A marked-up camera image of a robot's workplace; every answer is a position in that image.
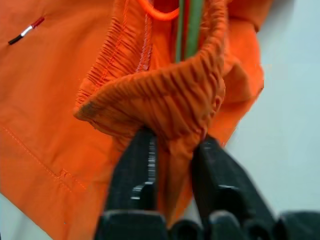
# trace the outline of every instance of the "orange fabric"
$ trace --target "orange fabric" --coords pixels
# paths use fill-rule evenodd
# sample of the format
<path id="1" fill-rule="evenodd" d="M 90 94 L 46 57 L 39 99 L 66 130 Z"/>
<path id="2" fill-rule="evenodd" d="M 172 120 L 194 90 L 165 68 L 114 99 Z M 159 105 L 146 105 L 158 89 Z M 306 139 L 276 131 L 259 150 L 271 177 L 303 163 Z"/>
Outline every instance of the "orange fabric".
<path id="1" fill-rule="evenodd" d="M 161 12 L 155 9 L 150 2 L 147 0 L 138 0 L 141 7 L 146 11 L 147 14 L 152 16 L 157 20 L 169 21 L 173 20 L 179 15 L 179 8 L 171 11 L 171 12 Z"/>
<path id="2" fill-rule="evenodd" d="M 136 0 L 0 2 L 1 193 L 53 239 L 91 239 L 117 160 L 147 125 L 160 140 L 158 207 L 174 222 L 194 148 L 207 132 L 224 145 L 263 88 L 256 31 L 270 4 L 206 0 L 199 52 L 172 64 L 176 20 Z"/>

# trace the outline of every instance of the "orange drawstring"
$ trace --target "orange drawstring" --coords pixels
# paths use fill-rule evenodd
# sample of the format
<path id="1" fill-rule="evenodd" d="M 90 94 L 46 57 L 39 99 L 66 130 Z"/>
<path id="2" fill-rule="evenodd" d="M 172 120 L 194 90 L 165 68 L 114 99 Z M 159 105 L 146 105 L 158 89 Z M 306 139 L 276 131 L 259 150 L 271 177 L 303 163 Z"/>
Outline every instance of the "orange drawstring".
<path id="1" fill-rule="evenodd" d="M 179 8 L 173 10 L 172 12 L 165 13 L 155 9 L 154 6 L 152 6 L 147 0 L 138 0 L 138 2 L 147 14 L 160 21 L 170 21 L 179 15 Z"/>

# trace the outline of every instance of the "white background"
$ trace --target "white background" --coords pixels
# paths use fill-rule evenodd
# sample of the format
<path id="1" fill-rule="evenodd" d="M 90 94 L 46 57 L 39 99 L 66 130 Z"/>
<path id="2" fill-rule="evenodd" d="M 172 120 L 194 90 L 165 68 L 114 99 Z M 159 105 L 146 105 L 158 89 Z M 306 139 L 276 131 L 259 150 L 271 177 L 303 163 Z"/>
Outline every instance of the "white background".
<path id="1" fill-rule="evenodd" d="M 320 211 L 319 9 L 319 0 L 275 0 L 258 35 L 264 90 L 226 147 L 275 214 Z M 2 195 L 0 218 L 3 240 L 50 239 Z"/>

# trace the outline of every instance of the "orange garment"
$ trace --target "orange garment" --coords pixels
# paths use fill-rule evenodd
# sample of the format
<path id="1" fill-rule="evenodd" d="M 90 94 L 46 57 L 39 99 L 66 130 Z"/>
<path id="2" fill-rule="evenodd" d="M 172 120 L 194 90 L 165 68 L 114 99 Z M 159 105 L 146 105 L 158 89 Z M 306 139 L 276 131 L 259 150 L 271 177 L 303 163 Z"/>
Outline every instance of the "orange garment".
<path id="1" fill-rule="evenodd" d="M 113 168 L 147 125 L 172 223 L 192 195 L 195 146 L 207 132 L 224 145 L 263 88 L 256 31 L 270 5 L 206 0 L 199 52 L 171 64 L 177 20 L 154 20 L 136 0 L 1 1 L 1 193 L 54 240 L 91 239 Z"/>

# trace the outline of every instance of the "green drawstring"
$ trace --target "green drawstring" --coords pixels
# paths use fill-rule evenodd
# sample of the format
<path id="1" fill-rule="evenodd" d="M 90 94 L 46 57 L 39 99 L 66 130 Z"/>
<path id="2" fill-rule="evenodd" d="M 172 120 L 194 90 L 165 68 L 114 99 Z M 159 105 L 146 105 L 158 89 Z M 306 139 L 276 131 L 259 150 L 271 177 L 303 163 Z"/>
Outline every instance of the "green drawstring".
<path id="1" fill-rule="evenodd" d="M 175 47 L 175 62 L 181 61 L 182 51 L 182 34 L 184 31 L 184 16 L 185 16 L 185 0 L 179 0 L 179 18 L 178 18 L 178 29 L 176 35 L 176 47 Z"/>
<path id="2" fill-rule="evenodd" d="M 188 34 L 184 52 L 184 57 L 186 59 L 195 55 L 198 50 L 198 38 L 202 8 L 203 0 L 190 0 Z"/>

